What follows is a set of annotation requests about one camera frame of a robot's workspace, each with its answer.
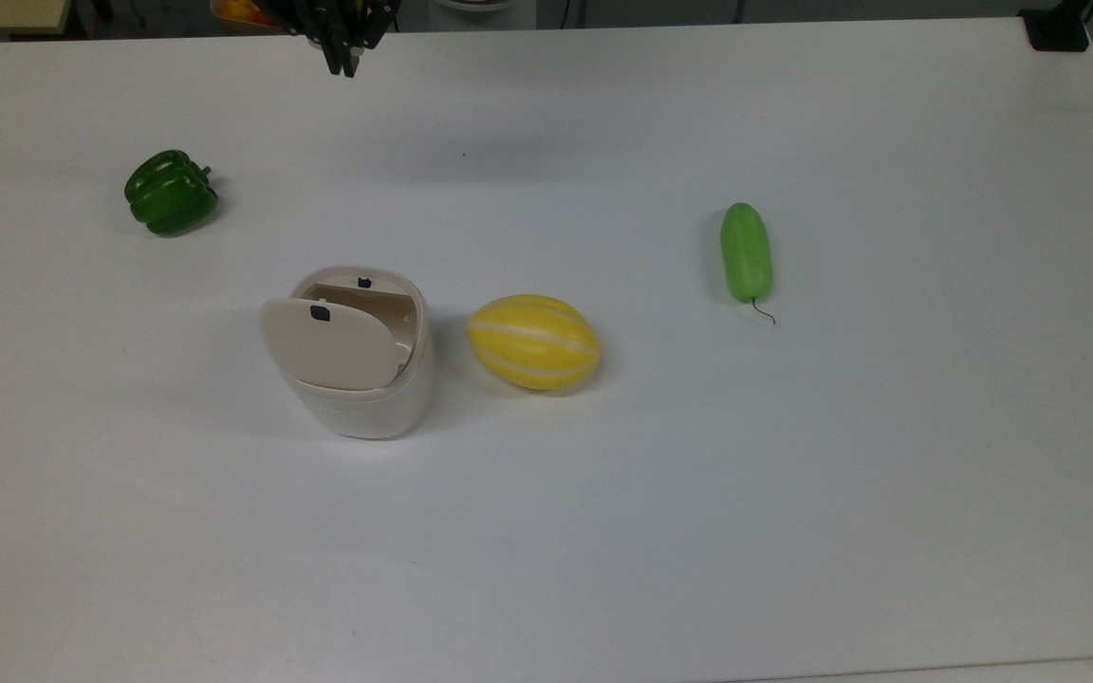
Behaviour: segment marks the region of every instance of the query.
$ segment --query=green cucumber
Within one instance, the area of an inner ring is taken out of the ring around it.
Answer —
[[[732,204],[719,231],[724,276],[732,297],[745,304],[763,298],[773,281],[771,242],[762,215],[747,203]]]

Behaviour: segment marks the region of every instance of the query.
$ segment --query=toy vegetable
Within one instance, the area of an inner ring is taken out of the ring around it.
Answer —
[[[209,187],[209,167],[200,168],[179,150],[160,152],[126,182],[129,211],[153,234],[171,236],[193,227],[218,205]]]

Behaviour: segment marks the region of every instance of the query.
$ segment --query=yellow melon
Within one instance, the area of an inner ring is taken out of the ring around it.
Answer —
[[[585,316],[559,298],[537,294],[483,306],[468,320],[467,338],[483,366],[529,389],[574,385],[601,357],[601,342]]]

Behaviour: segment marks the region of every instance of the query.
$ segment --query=open lid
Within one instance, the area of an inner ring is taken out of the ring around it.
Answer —
[[[286,376],[328,389],[377,389],[399,375],[400,346],[377,317],[326,299],[273,298],[263,341]]]

